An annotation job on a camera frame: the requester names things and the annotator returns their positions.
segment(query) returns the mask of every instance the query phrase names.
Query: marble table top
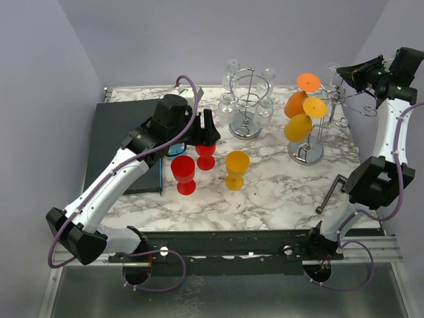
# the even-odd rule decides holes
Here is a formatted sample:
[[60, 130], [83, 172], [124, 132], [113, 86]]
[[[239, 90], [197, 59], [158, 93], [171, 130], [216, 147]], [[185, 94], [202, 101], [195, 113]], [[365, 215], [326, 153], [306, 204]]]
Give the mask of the marble table top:
[[[348, 129], [331, 125], [323, 133], [324, 157], [314, 166], [301, 166], [288, 155], [288, 140], [283, 128], [288, 122], [284, 105], [295, 87], [275, 87], [274, 116], [270, 127], [250, 141], [236, 139], [228, 127], [217, 118], [222, 87], [202, 86], [205, 94], [199, 108], [211, 108], [216, 127], [221, 133], [214, 155], [212, 170], [196, 169], [196, 191], [180, 195], [170, 160], [164, 159], [162, 195], [144, 193], [123, 195], [104, 218], [102, 225], [126, 227], [141, 231], [231, 231], [270, 229], [310, 229], [335, 211], [343, 194], [335, 191], [323, 214], [315, 208], [322, 203], [337, 174], [349, 176], [358, 164], [358, 156]], [[111, 102], [159, 98], [172, 87], [115, 88]], [[335, 119], [343, 117], [340, 108]], [[244, 187], [231, 191], [225, 187], [225, 156], [242, 150], [250, 157], [250, 167], [244, 177]], [[194, 147], [187, 154], [198, 158]], [[379, 227], [375, 221], [363, 218], [356, 227]]]

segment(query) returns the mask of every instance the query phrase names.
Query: wall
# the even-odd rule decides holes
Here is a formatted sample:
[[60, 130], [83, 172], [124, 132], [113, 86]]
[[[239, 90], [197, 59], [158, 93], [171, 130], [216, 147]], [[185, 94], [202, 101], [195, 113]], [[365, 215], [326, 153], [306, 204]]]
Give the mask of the wall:
[[[360, 51], [356, 63], [365, 62], [379, 54], [390, 57], [401, 46], [424, 50], [424, 2], [422, 0], [391, 0], [384, 10], [376, 27], [370, 34]], [[418, 89], [417, 101], [424, 101], [424, 62], [421, 64], [416, 78], [411, 84]], [[372, 99], [352, 98], [352, 106], [370, 104]], [[377, 119], [368, 119], [355, 113], [346, 112], [352, 126], [355, 144], [360, 149], [361, 160], [367, 159], [374, 148], [377, 133]], [[414, 110], [409, 122], [407, 136], [408, 166], [416, 169], [414, 181], [405, 191], [405, 199], [401, 211], [395, 219], [385, 224], [391, 233], [396, 232], [410, 282], [421, 312], [424, 315], [424, 107]], [[393, 211], [394, 204], [381, 209], [379, 214], [385, 215]]]
[[349, 65], [388, 0], [59, 0], [109, 87], [220, 84], [229, 58], [275, 68], [278, 84]]
[[0, 1], [0, 316], [36, 317], [52, 235], [78, 195], [102, 85], [56, 0]]

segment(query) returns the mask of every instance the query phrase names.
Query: cable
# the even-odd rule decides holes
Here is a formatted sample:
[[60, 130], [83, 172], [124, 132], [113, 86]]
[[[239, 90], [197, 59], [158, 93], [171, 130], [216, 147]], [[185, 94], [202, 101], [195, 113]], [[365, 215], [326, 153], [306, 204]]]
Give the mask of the cable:
[[[180, 84], [180, 80], [181, 79], [185, 79], [186, 81], [188, 81], [188, 83], [190, 84], [193, 93], [194, 93], [194, 106], [193, 106], [193, 113], [191, 114], [191, 118], [189, 120], [189, 122], [187, 123], [187, 125], [184, 127], [184, 129], [177, 134], [173, 139], [165, 142], [164, 144], [161, 144], [160, 146], [157, 146], [155, 148], [146, 150], [141, 152], [140, 154], [137, 154], [123, 162], [121, 162], [118, 166], [116, 166], [114, 169], [112, 169], [112, 173], [113, 175], [120, 170], [121, 168], [125, 167], [127, 164], [129, 164], [130, 162], [133, 162], [135, 160], [138, 160], [140, 158], [143, 158], [145, 156], [147, 156], [148, 154], [152, 154], [153, 152], [159, 151], [163, 148], [166, 148], [168, 146], [173, 145], [173, 143], [175, 143], [175, 141], [177, 141], [178, 139], [180, 139], [181, 137], [183, 137], [183, 135], [190, 129], [191, 124], [193, 124], [196, 115], [197, 115], [197, 108], [198, 108], [198, 104], [199, 104], [199, 96], [197, 95], [197, 90], [196, 90], [196, 86], [194, 85], [193, 81], [186, 75], [180, 75], [178, 76], [177, 80], [176, 80], [176, 85]], [[105, 184], [105, 182], [112, 176], [112, 174], [107, 174], [94, 188], [93, 190], [87, 195], [87, 197], [85, 197], [85, 199], [81, 202], [80, 205], [78, 205], [77, 210], [81, 213], [82, 208], [84, 207], [84, 205], [99, 191], [99, 189], [103, 186], [103, 184]], [[72, 215], [65, 221], [65, 223], [60, 227], [59, 231], [56, 233], [56, 235], [54, 236], [54, 240], [52, 245], [50, 246], [50, 249], [48, 251], [48, 259], [47, 259], [47, 263], [49, 265], [49, 267], [51, 268], [60, 268], [65, 266], [66, 264], [72, 262], [73, 260], [75, 260], [75, 257], [70, 258], [69, 260], [64, 261], [61, 264], [53, 264], [53, 254], [54, 254], [54, 250], [56, 248], [56, 245], [58, 244], [58, 241], [60, 240], [60, 235], [63, 233], [63, 231], [65, 230], [65, 228], [68, 226], [68, 224], [71, 222], [71, 220], [77, 215], [77, 212], [73, 212]]]
[[[152, 254], [160, 253], [160, 252], [164, 252], [164, 251], [163, 250], [149, 250], [148, 252], [136, 253], [136, 254], [124, 254], [124, 255], [125, 256], [146, 256], [146, 255], [152, 255]], [[173, 250], [167, 250], [166, 252], [171, 253], [171, 254], [177, 256], [180, 259], [181, 264], [183, 266], [183, 274], [181, 275], [180, 280], [176, 284], [174, 284], [174, 285], [172, 285], [170, 287], [167, 287], [167, 288], [159, 288], [159, 289], [141, 287], [139, 285], [131, 285], [130, 283], [128, 283], [127, 277], [125, 276], [125, 273], [124, 273], [123, 274], [123, 278], [124, 278], [124, 281], [125, 281], [124, 287], [130, 286], [130, 287], [132, 287], [134, 289], [134, 291], [135, 291], [135, 289], [137, 289], [137, 290], [143, 290], [145, 292], [165, 293], [165, 292], [170, 292], [171, 290], [174, 290], [179, 285], [181, 285], [182, 282], [184, 281], [184, 278], [186, 277], [186, 262], [184, 262], [183, 256], [181, 256], [181, 254], [178, 254], [175, 251], [173, 251]]]
[[355, 291], [355, 290], [361, 290], [362, 288], [365, 288], [372, 280], [372, 278], [374, 277], [374, 270], [375, 270], [375, 266], [374, 266], [374, 259], [372, 257], [371, 251], [368, 249], [368, 247], [366, 247], [364, 244], [362, 244], [361, 242], [359, 242], [358, 240], [348, 240], [346, 241], [343, 245], [341, 244], [341, 232], [343, 230], [343, 228], [346, 226], [347, 223], [349, 223], [350, 220], [352, 220], [357, 213], [363, 213], [365, 214], [367, 217], [375, 220], [375, 221], [379, 221], [379, 222], [385, 222], [385, 221], [389, 221], [390, 219], [393, 219], [397, 213], [400, 210], [400, 207], [402, 205], [403, 202], [403, 175], [402, 175], [402, 166], [400, 164], [399, 161], [399, 150], [398, 150], [398, 143], [399, 143], [399, 136], [400, 136], [400, 129], [402, 126], [402, 122], [403, 122], [403, 118], [405, 117], [405, 115], [407, 113], [409, 113], [411, 110], [413, 110], [414, 108], [423, 106], [423, 103], [418, 103], [412, 106], [409, 106], [407, 109], [405, 109], [401, 115], [399, 116], [399, 119], [397, 120], [397, 125], [396, 125], [396, 131], [395, 131], [395, 137], [394, 137], [394, 144], [393, 144], [393, 157], [395, 160], [395, 164], [396, 164], [396, 170], [397, 170], [397, 178], [398, 178], [398, 182], [399, 182], [399, 198], [397, 199], [397, 204], [395, 209], [393, 210], [392, 213], [390, 213], [387, 217], [375, 217], [372, 214], [370, 214], [369, 212], [359, 209], [356, 210], [354, 213], [352, 213], [349, 217], [346, 218], [346, 220], [344, 220], [342, 222], [342, 224], [340, 225], [340, 227], [338, 228], [338, 233], [337, 233], [337, 244], [339, 246], [339, 248], [344, 248], [346, 245], [350, 244], [350, 243], [356, 243], [359, 244], [360, 246], [362, 246], [365, 251], [368, 253], [368, 255], [370, 256], [370, 261], [371, 261], [371, 273], [369, 275], [369, 277], [367, 278], [367, 280], [362, 284], [359, 285], [358, 287], [353, 287], [353, 288], [341, 288], [341, 287], [335, 287], [335, 286], [330, 286], [327, 284], [323, 284], [320, 282], [317, 282], [315, 280], [313, 280], [311, 277], [309, 277], [309, 275], [305, 272], [305, 275], [309, 278], [309, 281], [315, 285], [327, 288], [329, 290], [338, 290], [341, 292], [351, 292], [351, 291]]

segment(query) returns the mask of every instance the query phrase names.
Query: yellow cup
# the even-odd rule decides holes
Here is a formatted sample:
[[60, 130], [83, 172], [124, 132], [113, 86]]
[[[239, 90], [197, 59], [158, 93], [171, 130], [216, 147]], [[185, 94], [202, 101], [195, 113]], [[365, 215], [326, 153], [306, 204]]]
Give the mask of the yellow cup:
[[228, 176], [225, 178], [225, 185], [233, 191], [240, 190], [244, 185], [243, 176], [249, 168], [249, 156], [243, 151], [232, 151], [225, 159], [225, 167]]

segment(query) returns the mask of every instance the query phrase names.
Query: red cup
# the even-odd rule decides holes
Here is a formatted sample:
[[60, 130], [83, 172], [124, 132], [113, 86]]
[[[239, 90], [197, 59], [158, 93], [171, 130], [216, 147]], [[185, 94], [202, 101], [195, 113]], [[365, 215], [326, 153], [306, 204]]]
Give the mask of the red cup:
[[192, 194], [196, 190], [196, 183], [193, 180], [195, 168], [194, 160], [189, 156], [178, 156], [172, 160], [172, 174], [178, 181], [177, 190], [182, 195]]
[[199, 154], [197, 166], [202, 170], [210, 170], [215, 166], [215, 159], [212, 155], [215, 153], [217, 145], [213, 146], [196, 146], [196, 152]]

